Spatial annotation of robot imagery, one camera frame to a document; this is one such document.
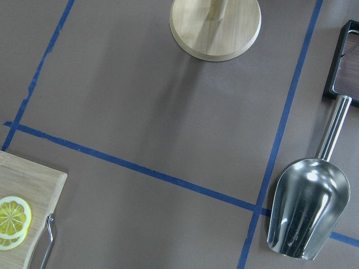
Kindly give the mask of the wooden mug tree stand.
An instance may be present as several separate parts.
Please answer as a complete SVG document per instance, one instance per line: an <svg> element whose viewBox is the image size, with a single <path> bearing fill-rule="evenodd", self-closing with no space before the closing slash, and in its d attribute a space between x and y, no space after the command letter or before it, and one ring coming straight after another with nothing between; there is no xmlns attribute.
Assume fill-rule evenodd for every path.
<svg viewBox="0 0 359 269"><path fill-rule="evenodd" d="M247 51L261 27L258 1L174 1L170 28L177 44L209 62L231 60Z"/></svg>

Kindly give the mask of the lemon slice lower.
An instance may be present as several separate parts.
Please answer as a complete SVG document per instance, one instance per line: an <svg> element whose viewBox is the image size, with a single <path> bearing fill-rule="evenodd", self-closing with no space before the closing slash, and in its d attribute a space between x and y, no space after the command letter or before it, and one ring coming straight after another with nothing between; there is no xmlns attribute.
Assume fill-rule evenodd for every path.
<svg viewBox="0 0 359 269"><path fill-rule="evenodd" d="M26 234L22 234L20 237L14 239L0 239L0 250L8 251L18 247L26 238Z"/></svg>

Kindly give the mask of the lemon slice upper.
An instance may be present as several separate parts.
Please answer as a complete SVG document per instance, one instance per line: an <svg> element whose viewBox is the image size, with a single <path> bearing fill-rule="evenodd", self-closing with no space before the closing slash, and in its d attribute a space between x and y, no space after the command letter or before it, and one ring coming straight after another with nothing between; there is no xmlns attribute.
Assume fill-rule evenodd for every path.
<svg viewBox="0 0 359 269"><path fill-rule="evenodd" d="M1 238L14 239L25 234L32 219L31 208L22 198L1 198Z"/></svg>

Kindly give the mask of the black framed wooden tray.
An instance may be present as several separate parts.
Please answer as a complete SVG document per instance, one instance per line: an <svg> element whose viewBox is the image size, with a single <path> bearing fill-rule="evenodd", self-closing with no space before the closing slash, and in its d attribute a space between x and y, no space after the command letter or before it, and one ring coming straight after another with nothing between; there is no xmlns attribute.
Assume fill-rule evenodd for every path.
<svg viewBox="0 0 359 269"><path fill-rule="evenodd" d="M335 99L339 95L352 98L358 107L358 22L349 20L341 28L323 95Z"/></svg>

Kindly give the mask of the lemon slice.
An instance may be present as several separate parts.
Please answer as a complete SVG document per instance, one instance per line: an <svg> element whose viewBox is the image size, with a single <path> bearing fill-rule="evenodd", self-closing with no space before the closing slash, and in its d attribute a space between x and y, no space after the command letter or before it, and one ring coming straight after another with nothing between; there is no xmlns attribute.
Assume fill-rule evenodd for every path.
<svg viewBox="0 0 359 269"><path fill-rule="evenodd" d="M0 239L0 250L8 251L18 247L26 238L26 234L22 234L20 237L14 239Z"/></svg>
<svg viewBox="0 0 359 269"><path fill-rule="evenodd" d="M32 219L31 208L22 198L1 198L1 238L14 239L25 234Z"/></svg>

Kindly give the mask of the stainless steel scoop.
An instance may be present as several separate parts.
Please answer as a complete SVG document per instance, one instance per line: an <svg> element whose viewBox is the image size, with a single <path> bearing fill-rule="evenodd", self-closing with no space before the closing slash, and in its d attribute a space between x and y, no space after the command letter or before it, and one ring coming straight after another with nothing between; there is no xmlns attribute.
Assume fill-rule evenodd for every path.
<svg viewBox="0 0 359 269"><path fill-rule="evenodd" d="M297 160L283 170L267 238L272 251L315 259L347 207L348 179L330 158L351 102L347 95L337 96L316 156Z"/></svg>

